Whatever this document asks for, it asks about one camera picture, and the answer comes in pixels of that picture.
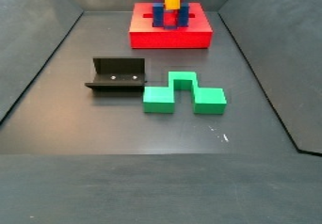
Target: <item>red base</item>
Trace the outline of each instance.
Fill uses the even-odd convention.
[[[212,30],[199,3],[189,3],[188,27],[152,27],[152,4],[136,3],[129,26],[132,48],[207,48]]]

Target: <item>green block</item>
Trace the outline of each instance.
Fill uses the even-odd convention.
[[[195,93],[195,114],[223,114],[225,95],[221,88],[199,88]]]
[[[191,90],[197,86],[195,72],[168,72],[168,86],[175,90]]]
[[[143,94],[145,113],[173,113],[175,93],[169,87],[145,87]]]
[[[225,95],[221,88],[199,88],[195,72],[168,72],[168,87],[145,87],[143,110],[145,113],[173,113],[175,90],[189,90],[195,114],[223,114]]]

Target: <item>blue block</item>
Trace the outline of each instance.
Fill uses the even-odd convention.
[[[163,27],[163,23],[152,23],[152,27]]]
[[[177,29],[177,27],[175,25],[164,25],[163,28],[165,30],[175,30],[175,29]]]

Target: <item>black bracket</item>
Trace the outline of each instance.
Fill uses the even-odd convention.
[[[96,77],[85,86],[93,90],[143,90],[144,58],[94,57]]]

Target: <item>gray floor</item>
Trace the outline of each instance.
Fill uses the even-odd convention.
[[[0,156],[1,222],[319,223],[320,157],[293,150],[217,15],[208,51],[129,50],[129,19],[84,15],[1,126],[0,152],[24,153]],[[144,56],[149,85],[197,71],[225,89],[224,115],[195,116],[187,93],[172,116],[94,97],[90,57],[108,55]],[[104,154],[165,152],[203,154]]]
[[[295,153],[217,14],[208,20],[209,49],[130,50],[130,12],[85,13],[0,128],[0,153]],[[173,115],[144,114],[141,98],[94,95],[93,56],[143,56],[152,86],[168,71],[195,71],[200,87],[224,89],[225,113],[193,115],[189,92]]]

